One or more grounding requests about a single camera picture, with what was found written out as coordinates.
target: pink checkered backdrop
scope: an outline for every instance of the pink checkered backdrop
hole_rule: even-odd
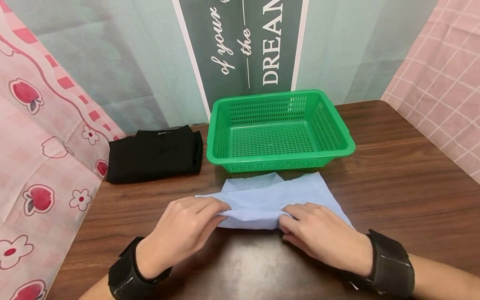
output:
[[[0,0],[0,299],[42,300],[124,133]]]
[[[480,1],[440,0],[382,100],[480,183]]]

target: wrinkled cloth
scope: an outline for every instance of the wrinkled cloth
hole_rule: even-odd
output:
[[[109,142],[106,181],[135,183],[181,174],[198,174],[202,165],[200,132],[189,126],[173,130],[138,131],[135,136]]]
[[[229,179],[221,192],[196,197],[209,196],[228,203],[232,208],[221,213],[228,217],[219,225],[223,228],[275,229],[280,216],[286,214],[283,207],[307,202],[328,207],[353,227],[318,172],[286,181],[276,173]]]

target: wooden table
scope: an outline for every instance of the wooden table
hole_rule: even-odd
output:
[[[411,253],[480,275],[480,186],[385,102],[337,109],[357,150],[320,173],[355,228],[373,228]],[[198,127],[204,143],[207,128]],[[292,179],[313,171],[279,174]],[[199,176],[131,185],[103,182],[48,299],[78,299],[135,236],[154,228],[170,201],[217,192],[234,177],[241,175],[204,157]],[[355,291],[333,269],[283,244],[279,231],[219,228],[204,249],[173,269],[153,299],[376,297]]]

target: basket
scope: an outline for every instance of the basket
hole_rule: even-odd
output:
[[[323,167],[354,150],[322,91],[224,98],[213,105],[207,159],[228,172]]]

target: blue towel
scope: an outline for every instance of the blue towel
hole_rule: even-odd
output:
[[[287,204],[315,203],[330,208],[352,226],[320,174],[306,174],[284,181],[276,173],[245,179],[229,179],[221,192],[196,197],[215,197],[228,203],[231,210],[220,223],[223,228],[275,229]]]

